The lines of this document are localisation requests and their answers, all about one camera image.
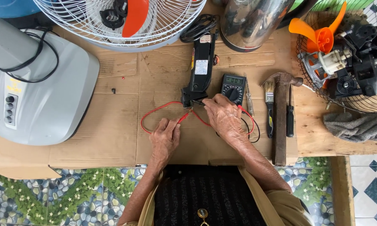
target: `stainless steel kettle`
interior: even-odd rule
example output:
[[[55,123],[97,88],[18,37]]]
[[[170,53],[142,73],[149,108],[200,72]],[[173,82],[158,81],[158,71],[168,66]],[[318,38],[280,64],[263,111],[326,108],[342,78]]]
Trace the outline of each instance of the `stainless steel kettle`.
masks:
[[[258,49],[277,28],[301,18],[317,0],[303,0],[287,13],[295,0],[230,0],[221,18],[223,42],[237,52]]]

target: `blue container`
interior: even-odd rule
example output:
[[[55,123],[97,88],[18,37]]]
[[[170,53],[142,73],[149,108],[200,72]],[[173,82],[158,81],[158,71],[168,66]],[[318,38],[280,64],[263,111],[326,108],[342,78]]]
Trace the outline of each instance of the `blue container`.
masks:
[[[40,12],[33,0],[0,0],[0,18],[24,17]]]

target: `wrinkled hand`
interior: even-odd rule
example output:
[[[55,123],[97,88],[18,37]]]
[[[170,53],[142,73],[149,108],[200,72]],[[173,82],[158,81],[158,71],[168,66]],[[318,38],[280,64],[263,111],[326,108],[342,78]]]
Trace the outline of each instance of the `wrinkled hand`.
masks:
[[[156,129],[150,135],[153,152],[151,161],[153,164],[164,168],[179,145],[180,124],[179,119],[168,120],[163,118]]]
[[[209,122],[226,142],[246,136],[241,128],[241,110],[226,96],[216,94],[212,99],[203,99]]]

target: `rag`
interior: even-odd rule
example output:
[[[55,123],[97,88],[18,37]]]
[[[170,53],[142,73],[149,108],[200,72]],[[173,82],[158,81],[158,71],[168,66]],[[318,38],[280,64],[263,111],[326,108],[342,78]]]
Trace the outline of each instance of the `rag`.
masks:
[[[359,119],[353,119],[349,112],[327,114],[323,117],[324,125],[334,136],[350,141],[377,141],[377,112],[366,113]]]

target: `forearm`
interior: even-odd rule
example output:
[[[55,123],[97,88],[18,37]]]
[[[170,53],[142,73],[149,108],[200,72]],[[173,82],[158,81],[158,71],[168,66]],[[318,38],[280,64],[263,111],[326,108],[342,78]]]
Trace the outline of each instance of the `forearm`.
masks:
[[[124,208],[123,214],[119,219],[118,226],[121,226],[126,222],[139,220],[144,204],[149,194],[154,189],[155,182],[158,179],[161,171],[162,167],[159,164],[151,162],[148,164],[144,175],[137,184],[126,207]]]
[[[235,138],[228,143],[242,156],[247,171],[253,175],[264,191],[287,190],[292,193],[290,186],[246,136]]]

